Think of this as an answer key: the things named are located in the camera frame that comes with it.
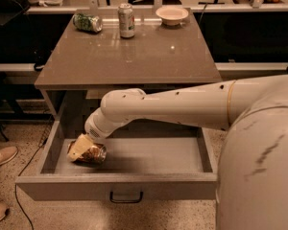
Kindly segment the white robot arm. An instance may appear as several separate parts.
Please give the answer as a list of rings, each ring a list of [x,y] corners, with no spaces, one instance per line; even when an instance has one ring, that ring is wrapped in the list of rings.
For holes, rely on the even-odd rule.
[[[147,94],[113,90],[70,144],[71,161],[133,120],[224,129],[217,230],[288,230],[288,75],[230,80]]]

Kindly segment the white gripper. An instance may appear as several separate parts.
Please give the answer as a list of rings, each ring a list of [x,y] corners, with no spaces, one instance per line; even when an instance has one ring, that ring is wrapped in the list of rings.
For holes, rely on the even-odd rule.
[[[68,160],[74,162],[82,159],[84,153],[93,146],[94,141],[92,139],[105,139],[117,128],[119,128],[118,123],[107,118],[100,108],[96,109],[84,123],[84,130],[87,134],[81,134],[75,141],[69,144],[67,152]]]

